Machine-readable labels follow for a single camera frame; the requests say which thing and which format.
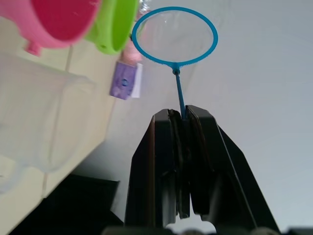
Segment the clear plastic handle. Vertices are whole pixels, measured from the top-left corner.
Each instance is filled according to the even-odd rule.
[[[26,167],[24,165],[16,163],[12,173],[8,175],[9,178],[4,180],[3,183],[0,183],[0,195],[8,192],[18,184],[25,170]],[[6,178],[5,174],[1,174],[0,172],[0,180],[2,181],[4,178]]]

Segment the white table surface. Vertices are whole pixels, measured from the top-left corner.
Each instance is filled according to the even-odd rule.
[[[25,40],[18,34],[17,27],[10,21],[0,18],[0,52],[16,55],[55,69],[65,70],[69,60],[69,72],[85,75],[96,82],[95,100],[91,109],[91,120],[87,132],[91,138],[80,146],[79,154],[50,174],[35,168],[28,168],[23,179],[10,191],[0,194],[0,235],[14,229],[43,198],[47,197],[58,184],[99,144],[106,135],[111,110],[115,99],[109,96],[115,62],[118,56],[100,53],[95,46],[82,40],[65,49],[44,49],[41,57],[23,50]],[[0,156],[0,165],[12,164],[11,160]]]

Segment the black object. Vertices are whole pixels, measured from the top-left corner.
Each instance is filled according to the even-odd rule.
[[[118,182],[69,175],[11,235],[99,235],[123,226],[110,208]]]
[[[178,212],[188,217],[191,195],[194,212],[218,234],[250,234],[262,227],[279,234],[242,151],[208,111],[186,106],[186,113],[186,120],[174,110],[152,117],[132,160],[125,226],[168,234],[156,229],[173,223]]]

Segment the plastic container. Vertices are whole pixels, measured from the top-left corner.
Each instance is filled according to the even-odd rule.
[[[138,5],[138,0],[104,0],[86,39],[104,54],[119,53],[129,39]]]
[[[67,47],[90,30],[101,0],[0,0],[0,16],[15,22],[26,51]]]
[[[49,173],[75,155],[86,138],[94,86],[86,77],[0,54],[0,155],[17,165],[0,192],[27,166]]]

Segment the white wall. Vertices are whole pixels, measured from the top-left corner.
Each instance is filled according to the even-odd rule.
[[[209,110],[243,150],[282,230],[313,225],[313,1],[153,4],[190,7],[217,25],[216,50],[181,72],[185,102]],[[141,99],[116,102],[106,141],[76,170],[121,181],[113,207],[120,218],[131,157],[152,114],[179,110],[170,69],[145,60],[142,89]]]

